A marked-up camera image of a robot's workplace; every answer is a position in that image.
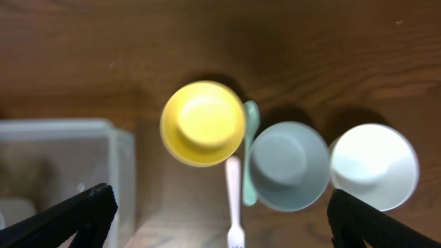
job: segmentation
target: gray bowl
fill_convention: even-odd
[[[326,142],[302,123],[268,127],[252,145],[249,166],[259,200],[277,211],[308,207],[329,182]]]

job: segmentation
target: plastic bin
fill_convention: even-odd
[[[118,212],[105,247],[134,232],[134,138],[103,119],[0,121],[0,198],[47,209],[99,183],[113,187]]]

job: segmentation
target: yellow bowl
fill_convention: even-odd
[[[178,90],[161,116],[161,138],[179,161],[208,167],[231,156],[245,134],[245,113],[225,85],[197,81]]]

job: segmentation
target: green spoon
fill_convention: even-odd
[[[253,100],[246,102],[243,107],[245,108],[245,114],[247,116],[247,130],[245,132],[245,160],[243,169],[243,182],[242,182],[242,201],[246,206],[252,206],[257,201],[257,193],[254,189],[251,177],[249,174],[249,154],[250,148],[256,135],[257,129],[260,125],[260,114],[257,103]]]

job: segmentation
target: white plastic fork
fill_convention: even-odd
[[[225,165],[227,176],[229,215],[232,226],[228,231],[228,248],[245,248],[245,232],[240,225],[240,160],[236,156],[227,159]]]

